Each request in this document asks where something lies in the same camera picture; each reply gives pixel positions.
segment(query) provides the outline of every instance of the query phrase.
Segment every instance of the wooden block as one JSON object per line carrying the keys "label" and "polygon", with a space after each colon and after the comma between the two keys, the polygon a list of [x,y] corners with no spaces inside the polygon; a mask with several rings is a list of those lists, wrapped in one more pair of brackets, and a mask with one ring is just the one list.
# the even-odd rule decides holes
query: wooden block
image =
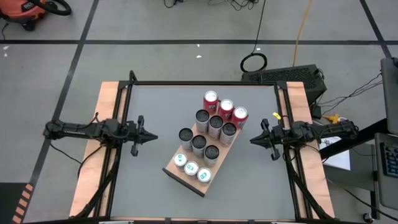
{"label": "wooden block", "polygon": [[[196,124],[193,125],[192,132],[193,132],[193,136],[198,135]],[[214,140],[214,139],[210,138],[209,135],[201,134],[207,140],[206,146],[214,145],[214,146],[218,147],[218,150],[220,150],[220,154],[218,155],[217,163],[213,167],[207,167],[204,159],[197,158],[197,156],[195,156],[193,152],[187,152],[184,149],[182,149],[182,146],[180,146],[177,149],[177,152],[175,152],[175,154],[172,156],[172,158],[171,158],[169,164],[167,164],[166,168],[163,168],[163,171],[167,175],[169,175],[173,179],[175,179],[176,181],[180,182],[184,186],[193,190],[198,195],[204,197],[206,195],[206,192],[209,189],[212,181],[214,180],[214,178],[216,178],[216,174],[217,174],[218,170],[220,169],[222,163],[224,162],[224,159],[225,159],[226,155],[228,154],[229,149],[231,149],[231,146],[234,144],[235,139],[238,136],[239,132],[240,132],[240,129],[236,131],[235,137],[234,137],[231,145],[227,146],[227,147],[223,146],[218,140]],[[195,161],[199,165],[199,169],[202,167],[209,168],[209,170],[211,170],[211,174],[213,175],[210,183],[204,185],[198,179],[191,179],[187,174],[184,173],[184,171],[180,171],[175,166],[175,164],[173,162],[174,156],[178,153],[184,153],[185,155],[187,155],[188,161]]]}

